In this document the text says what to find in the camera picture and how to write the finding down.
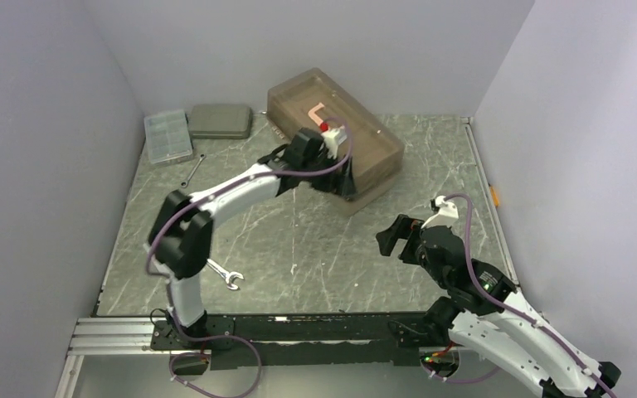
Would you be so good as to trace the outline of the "beige plastic toolbox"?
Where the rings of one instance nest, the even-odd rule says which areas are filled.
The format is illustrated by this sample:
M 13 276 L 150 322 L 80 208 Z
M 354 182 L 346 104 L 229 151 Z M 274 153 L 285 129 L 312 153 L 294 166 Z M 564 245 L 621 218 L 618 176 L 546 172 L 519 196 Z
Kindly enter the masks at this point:
M 328 200 L 351 216 L 386 193 L 402 169 L 404 144 L 377 117 L 319 68 L 307 70 L 268 90 L 267 119 L 288 140 L 301 128 L 328 140 L 336 161 L 352 148 L 355 192 Z

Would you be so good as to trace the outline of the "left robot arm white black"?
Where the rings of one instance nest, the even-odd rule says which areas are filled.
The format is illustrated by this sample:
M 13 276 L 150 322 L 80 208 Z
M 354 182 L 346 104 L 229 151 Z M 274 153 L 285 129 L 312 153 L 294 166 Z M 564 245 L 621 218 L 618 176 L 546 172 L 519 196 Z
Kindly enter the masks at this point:
M 216 230 L 302 183 L 336 197 L 356 194 L 352 158 L 347 125 L 323 132 L 301 128 L 241 174 L 205 191 L 175 190 L 165 197 L 144 246 L 145 270 L 166 279 L 172 335 L 181 346 L 196 347 L 207 336 L 201 272 L 212 257 Z

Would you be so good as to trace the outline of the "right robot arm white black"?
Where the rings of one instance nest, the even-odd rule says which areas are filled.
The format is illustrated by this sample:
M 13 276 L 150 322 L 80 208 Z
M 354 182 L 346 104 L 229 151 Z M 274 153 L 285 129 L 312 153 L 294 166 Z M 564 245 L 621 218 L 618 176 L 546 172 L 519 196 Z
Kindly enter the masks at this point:
M 469 246 L 444 221 L 399 215 L 377 233 L 379 252 L 418 265 L 445 291 L 415 325 L 398 321 L 423 342 L 467 347 L 517 378 L 538 397 L 611 396 L 621 371 L 574 348 L 538 314 L 513 281 L 491 264 L 474 259 Z

